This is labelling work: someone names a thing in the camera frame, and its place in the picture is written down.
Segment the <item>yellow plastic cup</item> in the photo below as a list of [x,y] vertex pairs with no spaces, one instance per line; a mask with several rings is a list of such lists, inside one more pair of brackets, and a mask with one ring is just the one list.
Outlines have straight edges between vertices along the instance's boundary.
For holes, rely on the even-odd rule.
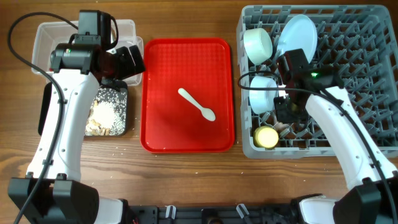
[[253,140],[257,147],[271,149],[277,145],[279,134],[269,126],[261,126],[254,131]]

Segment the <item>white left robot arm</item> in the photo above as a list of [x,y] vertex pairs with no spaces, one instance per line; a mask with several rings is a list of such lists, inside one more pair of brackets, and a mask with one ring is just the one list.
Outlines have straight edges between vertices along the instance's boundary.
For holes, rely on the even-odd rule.
[[41,139],[25,177],[8,194],[31,223],[138,223],[125,199],[100,197],[82,184],[80,158],[91,104],[100,88],[127,92],[125,79],[145,70],[135,45],[118,47],[116,20],[80,11],[76,32],[50,56],[40,115]]

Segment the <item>white plastic fork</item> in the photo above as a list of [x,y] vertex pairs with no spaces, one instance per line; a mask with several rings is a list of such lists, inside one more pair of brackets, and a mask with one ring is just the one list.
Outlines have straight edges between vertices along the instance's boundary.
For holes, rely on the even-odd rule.
[[277,132],[282,132],[285,129],[289,129],[290,124],[284,124],[284,123],[280,123],[280,122],[276,122],[276,124],[274,125],[274,128]]

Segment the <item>green bowl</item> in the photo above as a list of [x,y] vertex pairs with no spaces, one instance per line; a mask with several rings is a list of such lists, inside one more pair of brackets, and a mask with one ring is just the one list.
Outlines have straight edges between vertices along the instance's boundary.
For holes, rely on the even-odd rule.
[[243,35],[243,41],[246,54],[253,64],[260,65],[271,58],[273,54],[272,41],[264,29],[247,30]]

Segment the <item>white plastic spoon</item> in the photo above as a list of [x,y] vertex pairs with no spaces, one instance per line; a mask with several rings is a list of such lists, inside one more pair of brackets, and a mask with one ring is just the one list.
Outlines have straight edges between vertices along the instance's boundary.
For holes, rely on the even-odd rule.
[[178,94],[180,96],[182,96],[183,98],[185,98],[193,106],[198,108],[200,110],[200,112],[201,112],[201,115],[205,119],[207,119],[208,121],[215,121],[215,119],[216,119],[215,113],[209,108],[202,107],[202,105],[199,104],[199,102],[197,102],[197,100],[194,99],[194,97],[191,94],[189,94],[189,92],[187,90],[185,90],[184,88],[179,88],[178,89]]

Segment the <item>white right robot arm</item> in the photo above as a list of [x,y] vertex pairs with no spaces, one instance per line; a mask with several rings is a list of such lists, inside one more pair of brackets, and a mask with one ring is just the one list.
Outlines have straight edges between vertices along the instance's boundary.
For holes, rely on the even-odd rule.
[[277,59],[287,96],[274,99],[278,121],[308,115],[318,124],[343,170],[348,193],[293,199],[291,223],[397,223],[397,168],[379,150],[356,114],[338,69],[313,68],[302,49]]

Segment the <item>light blue bowl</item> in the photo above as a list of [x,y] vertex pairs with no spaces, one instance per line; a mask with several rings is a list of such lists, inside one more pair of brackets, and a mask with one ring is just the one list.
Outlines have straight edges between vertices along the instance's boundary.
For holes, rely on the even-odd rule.
[[[276,88],[276,82],[267,77],[254,77],[250,84],[251,88]],[[274,98],[276,90],[250,90],[249,102],[255,114],[262,114],[274,110]]]

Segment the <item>light blue plate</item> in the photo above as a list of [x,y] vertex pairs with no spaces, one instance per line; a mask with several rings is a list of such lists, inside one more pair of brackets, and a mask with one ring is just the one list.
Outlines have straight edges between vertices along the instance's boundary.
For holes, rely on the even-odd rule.
[[317,29],[306,15],[299,14],[291,18],[279,37],[277,50],[284,54],[290,50],[302,49],[310,63],[315,55],[318,43]]

